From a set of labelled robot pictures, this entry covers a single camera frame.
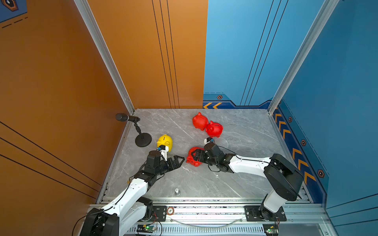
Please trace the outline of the yellow piggy bank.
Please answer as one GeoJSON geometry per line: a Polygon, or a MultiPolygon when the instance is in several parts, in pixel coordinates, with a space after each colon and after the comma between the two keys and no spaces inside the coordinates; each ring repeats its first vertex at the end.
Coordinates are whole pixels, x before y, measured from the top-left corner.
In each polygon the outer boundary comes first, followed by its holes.
{"type": "Polygon", "coordinates": [[[158,141],[157,141],[157,147],[159,148],[161,146],[168,147],[168,152],[170,152],[172,150],[172,146],[173,146],[172,138],[170,136],[168,136],[167,134],[160,136],[158,141]]]}

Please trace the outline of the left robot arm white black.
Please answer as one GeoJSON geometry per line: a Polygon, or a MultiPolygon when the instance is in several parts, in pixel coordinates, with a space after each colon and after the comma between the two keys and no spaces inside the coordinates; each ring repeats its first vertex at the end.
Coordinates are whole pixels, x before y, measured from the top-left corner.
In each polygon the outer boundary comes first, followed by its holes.
{"type": "Polygon", "coordinates": [[[123,236],[139,220],[148,220],[153,213],[153,201],[144,197],[158,176],[179,169],[185,158],[175,155],[164,158],[162,150],[150,151],[147,160],[132,177],[128,187],[112,202],[93,208],[85,219],[81,236],[123,236]]]}

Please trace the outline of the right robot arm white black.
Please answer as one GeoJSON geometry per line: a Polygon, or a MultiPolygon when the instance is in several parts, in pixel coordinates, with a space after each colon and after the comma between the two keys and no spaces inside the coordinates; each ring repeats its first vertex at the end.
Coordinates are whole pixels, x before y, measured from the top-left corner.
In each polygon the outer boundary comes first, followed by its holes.
{"type": "Polygon", "coordinates": [[[188,162],[194,166],[201,163],[218,168],[224,173],[245,173],[266,178],[273,190],[265,196],[255,213],[259,220],[278,221],[280,210],[287,202],[294,202],[304,181],[299,169],[280,154],[271,157],[243,157],[236,153],[224,153],[214,142],[207,142],[203,148],[193,147],[188,152],[188,162]]]}

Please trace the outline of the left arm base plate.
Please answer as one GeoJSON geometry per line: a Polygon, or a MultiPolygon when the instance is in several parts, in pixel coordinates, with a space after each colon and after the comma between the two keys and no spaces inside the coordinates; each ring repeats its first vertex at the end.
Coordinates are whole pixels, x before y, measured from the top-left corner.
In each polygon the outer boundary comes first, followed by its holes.
{"type": "Polygon", "coordinates": [[[148,206],[145,216],[140,220],[144,222],[164,222],[167,216],[167,206],[148,206]]]}

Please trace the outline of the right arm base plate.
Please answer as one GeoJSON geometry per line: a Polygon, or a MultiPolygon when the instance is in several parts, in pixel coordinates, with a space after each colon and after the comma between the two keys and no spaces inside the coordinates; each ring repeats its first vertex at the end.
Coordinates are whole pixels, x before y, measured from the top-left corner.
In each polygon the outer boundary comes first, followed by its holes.
{"type": "Polygon", "coordinates": [[[260,206],[244,206],[245,216],[248,222],[257,221],[287,221],[283,207],[280,207],[276,213],[270,212],[268,209],[260,206]]]}

